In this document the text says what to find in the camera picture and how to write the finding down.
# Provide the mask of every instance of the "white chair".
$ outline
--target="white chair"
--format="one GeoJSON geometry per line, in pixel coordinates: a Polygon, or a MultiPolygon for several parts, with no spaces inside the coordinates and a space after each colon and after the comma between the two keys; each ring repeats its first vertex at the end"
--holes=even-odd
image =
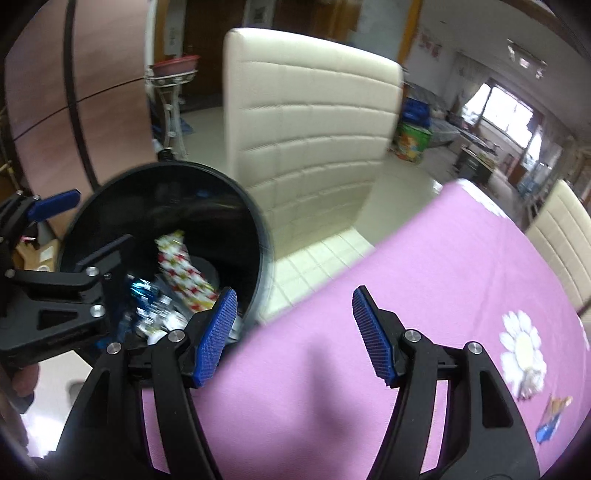
{"type": "Polygon", "coordinates": [[[224,44],[230,176],[282,258],[350,228],[391,142],[402,68],[338,43],[259,28],[224,44]]]}
{"type": "MultiPolygon", "coordinates": [[[[559,180],[526,231],[579,310],[591,297],[591,218],[564,180],[559,180]]],[[[591,336],[591,309],[581,318],[591,336]]]]}

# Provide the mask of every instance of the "blue wrapper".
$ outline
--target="blue wrapper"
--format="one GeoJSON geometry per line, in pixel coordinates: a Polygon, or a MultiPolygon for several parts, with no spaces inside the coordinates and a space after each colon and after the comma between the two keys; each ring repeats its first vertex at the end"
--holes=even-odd
{"type": "Polygon", "coordinates": [[[138,307],[148,310],[160,295],[160,289],[149,281],[138,278],[131,284],[131,297],[135,299],[138,307]]]}

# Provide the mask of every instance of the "snack wrapper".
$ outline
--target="snack wrapper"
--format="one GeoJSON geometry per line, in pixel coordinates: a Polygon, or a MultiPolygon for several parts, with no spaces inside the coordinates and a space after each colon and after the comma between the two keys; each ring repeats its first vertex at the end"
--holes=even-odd
{"type": "Polygon", "coordinates": [[[156,240],[158,263],[166,281],[193,312],[213,307],[217,292],[192,264],[184,243],[184,232],[163,235],[156,240]]]}
{"type": "Polygon", "coordinates": [[[552,439],[560,425],[562,412],[572,401],[573,397],[554,398],[550,396],[540,426],[535,431],[535,439],[538,443],[544,443],[552,439]]]}

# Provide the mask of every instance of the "black clamp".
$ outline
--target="black clamp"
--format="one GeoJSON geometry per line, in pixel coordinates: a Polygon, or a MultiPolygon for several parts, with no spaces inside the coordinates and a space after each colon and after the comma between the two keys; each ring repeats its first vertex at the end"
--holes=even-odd
{"type": "Polygon", "coordinates": [[[50,478],[220,480],[189,389],[213,375],[237,305],[236,293],[225,288],[212,310],[196,313],[184,330],[169,332],[155,345],[111,343],[84,383],[56,451],[43,462],[50,478]],[[150,460],[144,387],[154,389],[170,475],[150,460]]]}
{"type": "Polygon", "coordinates": [[[12,252],[25,228],[77,205],[77,190],[46,200],[17,192],[0,205],[0,389],[24,413],[11,378],[27,365],[88,345],[113,331],[125,292],[130,235],[81,259],[75,273],[17,270],[12,252]]]}
{"type": "Polygon", "coordinates": [[[517,405],[481,344],[436,345],[379,309],[363,286],[353,294],[353,312],[376,373],[400,389],[368,479],[540,477],[517,405]],[[421,474],[437,380],[448,381],[443,441],[437,466],[421,474]]]}

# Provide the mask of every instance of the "candy wrapper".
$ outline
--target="candy wrapper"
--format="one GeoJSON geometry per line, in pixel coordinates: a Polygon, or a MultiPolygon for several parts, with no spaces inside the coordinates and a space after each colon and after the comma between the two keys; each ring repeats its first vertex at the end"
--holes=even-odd
{"type": "Polygon", "coordinates": [[[553,398],[550,396],[540,426],[535,431],[535,439],[538,443],[544,443],[552,439],[552,436],[560,425],[562,412],[572,401],[573,397],[553,398]]]}
{"type": "Polygon", "coordinates": [[[217,300],[217,292],[191,265],[184,243],[184,232],[177,230],[156,240],[160,269],[173,290],[193,313],[209,310],[217,300]]]}
{"type": "Polygon", "coordinates": [[[160,289],[148,281],[136,279],[131,284],[131,297],[137,305],[135,331],[147,339],[148,345],[167,332],[183,330],[188,320],[174,309],[173,299],[160,295],[160,289]]]}

